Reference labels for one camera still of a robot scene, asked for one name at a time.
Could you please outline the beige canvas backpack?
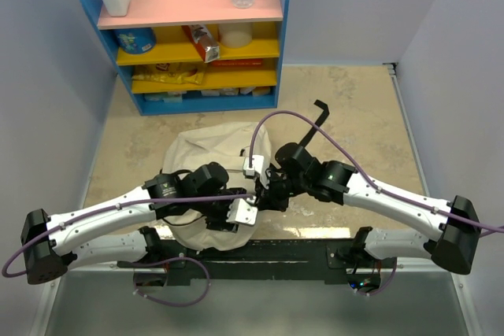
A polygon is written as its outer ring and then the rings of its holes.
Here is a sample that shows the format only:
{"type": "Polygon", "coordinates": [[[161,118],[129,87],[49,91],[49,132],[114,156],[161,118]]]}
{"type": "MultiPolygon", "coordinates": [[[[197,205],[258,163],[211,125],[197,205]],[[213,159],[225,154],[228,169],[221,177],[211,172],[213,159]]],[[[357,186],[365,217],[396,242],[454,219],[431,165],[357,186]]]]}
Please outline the beige canvas backpack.
{"type": "MultiPolygon", "coordinates": [[[[163,173],[180,169],[195,172],[205,164],[216,162],[228,173],[228,188],[211,190],[206,196],[226,195],[233,188],[243,188],[253,193],[254,181],[243,175],[248,163],[250,142],[256,123],[229,122],[179,133],[168,148],[162,168],[163,173]]],[[[239,226],[237,231],[214,231],[206,227],[201,213],[189,209],[179,216],[164,216],[175,239],[190,249],[215,248],[220,251],[244,246],[258,228],[256,225],[239,226]]]]}

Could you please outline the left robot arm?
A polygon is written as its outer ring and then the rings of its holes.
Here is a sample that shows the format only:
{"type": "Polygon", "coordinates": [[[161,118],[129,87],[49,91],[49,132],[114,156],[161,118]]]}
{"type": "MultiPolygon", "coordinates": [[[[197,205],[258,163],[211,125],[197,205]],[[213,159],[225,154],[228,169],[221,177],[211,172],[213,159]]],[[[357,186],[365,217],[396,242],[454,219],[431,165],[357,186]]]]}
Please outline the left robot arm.
{"type": "Polygon", "coordinates": [[[89,208],[48,215],[36,209],[26,215],[20,240],[28,284],[39,285],[82,265],[103,262],[105,254],[146,267],[163,257],[161,239],[146,224],[190,210],[227,229],[231,205],[246,190],[228,185],[229,175],[217,162],[191,172],[159,173],[126,194],[89,208]]]}

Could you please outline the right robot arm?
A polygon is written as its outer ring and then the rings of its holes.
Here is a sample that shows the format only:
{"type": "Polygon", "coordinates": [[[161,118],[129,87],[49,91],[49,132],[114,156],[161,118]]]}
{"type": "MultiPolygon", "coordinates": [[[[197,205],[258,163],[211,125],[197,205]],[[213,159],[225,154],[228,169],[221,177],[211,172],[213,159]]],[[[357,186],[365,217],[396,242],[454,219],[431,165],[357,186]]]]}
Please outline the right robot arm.
{"type": "Polygon", "coordinates": [[[308,194],[320,202],[369,210],[406,225],[404,230],[362,227],[344,254],[357,266],[376,260],[415,257],[459,275],[471,272],[481,228],[473,203],[424,197],[377,181],[340,161],[320,162],[291,142],[264,169],[266,187],[257,186],[260,209],[283,211],[290,198],[308,194]]]}

